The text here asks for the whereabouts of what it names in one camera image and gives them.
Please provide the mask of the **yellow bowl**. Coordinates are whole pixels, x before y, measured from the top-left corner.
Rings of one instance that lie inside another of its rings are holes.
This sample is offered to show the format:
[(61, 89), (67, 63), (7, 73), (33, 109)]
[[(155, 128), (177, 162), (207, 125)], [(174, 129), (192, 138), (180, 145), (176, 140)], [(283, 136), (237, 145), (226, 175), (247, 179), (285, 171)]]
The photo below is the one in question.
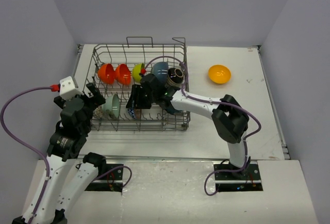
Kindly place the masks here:
[(208, 70), (208, 77), (216, 84), (226, 84), (231, 79), (231, 71), (223, 65), (213, 65)]

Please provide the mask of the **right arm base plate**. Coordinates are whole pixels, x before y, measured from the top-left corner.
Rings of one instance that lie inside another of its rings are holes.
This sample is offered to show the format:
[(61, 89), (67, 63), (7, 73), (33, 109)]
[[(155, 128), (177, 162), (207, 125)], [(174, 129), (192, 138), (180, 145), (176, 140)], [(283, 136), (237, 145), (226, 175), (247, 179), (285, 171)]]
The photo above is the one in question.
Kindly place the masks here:
[(214, 177), (216, 191), (219, 193), (263, 191), (260, 171), (256, 161), (252, 161), (245, 172), (239, 174), (218, 172)]

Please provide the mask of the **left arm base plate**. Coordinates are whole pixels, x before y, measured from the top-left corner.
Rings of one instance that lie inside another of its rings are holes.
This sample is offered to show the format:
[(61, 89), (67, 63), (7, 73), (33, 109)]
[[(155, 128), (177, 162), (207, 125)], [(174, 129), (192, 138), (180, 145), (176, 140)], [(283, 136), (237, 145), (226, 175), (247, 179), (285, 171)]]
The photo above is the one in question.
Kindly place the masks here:
[(122, 192), (123, 168), (113, 170), (99, 180), (90, 183), (85, 191)]

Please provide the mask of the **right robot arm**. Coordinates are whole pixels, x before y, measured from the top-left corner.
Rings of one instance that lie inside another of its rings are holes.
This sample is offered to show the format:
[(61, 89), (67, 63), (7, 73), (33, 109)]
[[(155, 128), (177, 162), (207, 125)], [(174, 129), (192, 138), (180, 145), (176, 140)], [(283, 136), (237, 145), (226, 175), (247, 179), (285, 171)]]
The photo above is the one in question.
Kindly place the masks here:
[(231, 95), (217, 100), (191, 94), (184, 85), (166, 87), (150, 73), (142, 76), (140, 84), (132, 86), (126, 109), (136, 119), (136, 110), (150, 109), (152, 104), (171, 115), (188, 111), (212, 120), (219, 137), (227, 142), (231, 175), (241, 179), (248, 174), (250, 159), (243, 135), (248, 129), (249, 117)]

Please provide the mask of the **orange bowl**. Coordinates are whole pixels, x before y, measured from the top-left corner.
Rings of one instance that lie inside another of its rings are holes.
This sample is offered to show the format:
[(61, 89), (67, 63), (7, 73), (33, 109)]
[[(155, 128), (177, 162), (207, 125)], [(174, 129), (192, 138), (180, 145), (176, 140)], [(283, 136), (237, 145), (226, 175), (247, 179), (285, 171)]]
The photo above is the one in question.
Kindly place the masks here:
[(110, 63), (103, 64), (99, 68), (97, 75), (99, 79), (105, 84), (111, 85), (115, 80), (115, 71), (112, 64)]
[(131, 72), (126, 64), (120, 64), (115, 70), (115, 79), (122, 85), (129, 85), (131, 82)]

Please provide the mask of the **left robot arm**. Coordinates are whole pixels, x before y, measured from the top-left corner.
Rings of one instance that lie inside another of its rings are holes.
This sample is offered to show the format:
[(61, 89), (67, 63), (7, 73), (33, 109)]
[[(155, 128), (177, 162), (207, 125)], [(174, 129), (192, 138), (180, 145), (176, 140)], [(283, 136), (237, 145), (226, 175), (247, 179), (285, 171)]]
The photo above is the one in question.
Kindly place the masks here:
[(45, 171), (35, 196), (26, 212), (13, 223), (67, 223), (67, 216), (82, 192), (94, 179), (107, 173), (105, 158), (89, 153), (77, 175), (65, 186), (73, 167), (91, 131), (93, 112), (105, 103), (105, 98), (93, 84), (86, 85), (89, 95), (78, 90), (71, 78), (49, 87), (58, 91), (54, 103), (61, 108), (60, 120), (42, 159)]

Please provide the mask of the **lime green bowl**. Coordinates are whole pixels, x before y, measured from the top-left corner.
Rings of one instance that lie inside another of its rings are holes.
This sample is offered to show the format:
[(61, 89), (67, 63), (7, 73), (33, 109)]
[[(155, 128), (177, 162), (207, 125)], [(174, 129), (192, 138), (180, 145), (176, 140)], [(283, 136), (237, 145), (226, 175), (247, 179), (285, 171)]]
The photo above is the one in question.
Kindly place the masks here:
[(135, 83), (140, 83), (142, 79), (140, 75), (142, 69), (144, 69), (144, 63), (137, 64), (133, 67), (132, 76)]

